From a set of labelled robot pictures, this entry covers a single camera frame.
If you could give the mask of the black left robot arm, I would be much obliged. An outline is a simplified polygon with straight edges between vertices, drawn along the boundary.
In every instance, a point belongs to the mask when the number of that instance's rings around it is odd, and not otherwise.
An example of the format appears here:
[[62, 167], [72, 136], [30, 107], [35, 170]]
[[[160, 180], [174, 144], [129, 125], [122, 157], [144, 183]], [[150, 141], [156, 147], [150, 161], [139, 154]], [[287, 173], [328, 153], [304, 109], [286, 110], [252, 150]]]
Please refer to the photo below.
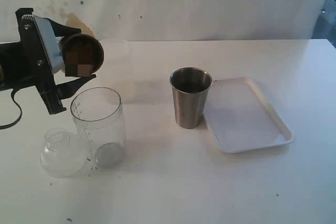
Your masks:
[[104, 51], [81, 29], [36, 16], [33, 11], [16, 11], [20, 40], [1, 44], [1, 90], [36, 87], [49, 114], [58, 114], [65, 111], [62, 100], [95, 78]]

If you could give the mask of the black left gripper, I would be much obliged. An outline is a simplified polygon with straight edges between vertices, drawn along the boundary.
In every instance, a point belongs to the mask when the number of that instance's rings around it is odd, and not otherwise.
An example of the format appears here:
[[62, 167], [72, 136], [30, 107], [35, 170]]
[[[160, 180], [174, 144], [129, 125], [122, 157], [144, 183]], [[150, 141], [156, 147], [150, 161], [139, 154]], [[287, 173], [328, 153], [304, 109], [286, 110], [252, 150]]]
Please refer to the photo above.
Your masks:
[[[54, 74], [51, 73], [47, 55], [42, 46], [34, 22], [30, 20], [22, 20], [23, 15], [33, 15], [33, 11], [32, 8], [19, 8], [15, 12], [18, 22], [18, 31], [25, 56], [30, 63], [34, 86], [41, 96], [48, 113], [58, 114], [66, 110], [61, 100], [71, 98], [84, 84], [96, 78], [96, 75], [92, 74], [69, 82], [55, 84]], [[50, 18], [48, 21], [50, 22], [56, 37], [68, 37], [81, 33], [80, 28], [68, 27], [59, 24]]]

